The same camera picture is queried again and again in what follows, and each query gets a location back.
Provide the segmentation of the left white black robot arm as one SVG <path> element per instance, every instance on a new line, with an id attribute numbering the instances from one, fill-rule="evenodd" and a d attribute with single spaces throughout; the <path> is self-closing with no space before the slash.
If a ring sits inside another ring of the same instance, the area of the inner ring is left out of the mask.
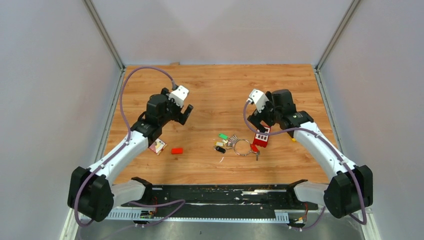
<path id="1" fill-rule="evenodd" d="M 67 205 L 93 221 L 103 221 L 115 207 L 129 202 L 149 206 L 153 201 L 152 184 L 140 177 L 115 184 L 135 157 L 153 146 L 170 121 L 184 125 L 193 110 L 184 101 L 189 90 L 179 85 L 173 91 L 163 88 L 152 95 L 146 110 L 138 117 L 124 139 L 107 155 L 87 168 L 77 167 L 71 174 Z"/>

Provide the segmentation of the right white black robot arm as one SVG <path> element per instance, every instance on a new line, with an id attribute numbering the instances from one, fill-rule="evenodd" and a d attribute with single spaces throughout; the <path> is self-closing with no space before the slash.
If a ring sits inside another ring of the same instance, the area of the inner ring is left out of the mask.
<path id="1" fill-rule="evenodd" d="M 373 204 L 372 170 L 344 156 L 306 111 L 297 110 L 288 89 L 253 89 L 246 104 L 255 105 L 251 115 L 243 107 L 243 119 L 250 130 L 267 137 L 288 133 L 309 152 L 329 179 L 328 184 L 308 180 L 293 183 L 285 195 L 286 204 L 292 209 L 305 202 L 321 205 L 338 219 L 360 211 L 359 222 L 366 224 L 366 208 Z"/>

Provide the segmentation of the key with green tag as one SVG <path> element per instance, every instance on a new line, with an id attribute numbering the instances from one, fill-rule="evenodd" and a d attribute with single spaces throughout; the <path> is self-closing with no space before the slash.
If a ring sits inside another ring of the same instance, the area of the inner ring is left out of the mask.
<path id="1" fill-rule="evenodd" d="M 223 133 L 219 133 L 218 136 L 223 139 L 223 140 L 227 140 L 229 137 Z"/>

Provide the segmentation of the metal keyring with keys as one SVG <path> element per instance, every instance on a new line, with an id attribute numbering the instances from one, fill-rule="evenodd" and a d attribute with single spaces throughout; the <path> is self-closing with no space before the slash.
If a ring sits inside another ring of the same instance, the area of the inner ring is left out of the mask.
<path id="1" fill-rule="evenodd" d="M 249 154 L 252 154 L 250 144 L 252 144 L 250 141 L 246 139 L 238 138 L 235 134 L 228 136 L 228 139 L 222 139 L 221 141 L 216 141 L 214 143 L 213 149 L 221 154 L 225 154 L 227 150 L 233 150 L 234 153 L 238 156 L 248 156 Z M 247 143 L 249 144 L 249 150 L 246 153 L 242 153 L 237 150 L 237 145 L 240 143 Z"/>

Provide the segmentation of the key with red tag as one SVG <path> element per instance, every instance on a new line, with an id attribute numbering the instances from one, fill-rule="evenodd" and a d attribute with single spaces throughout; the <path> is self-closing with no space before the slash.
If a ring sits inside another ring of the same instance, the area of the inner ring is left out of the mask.
<path id="1" fill-rule="evenodd" d="M 255 160 L 258 161 L 261 154 L 258 147 L 252 143 L 250 144 L 250 151 L 255 155 Z"/>

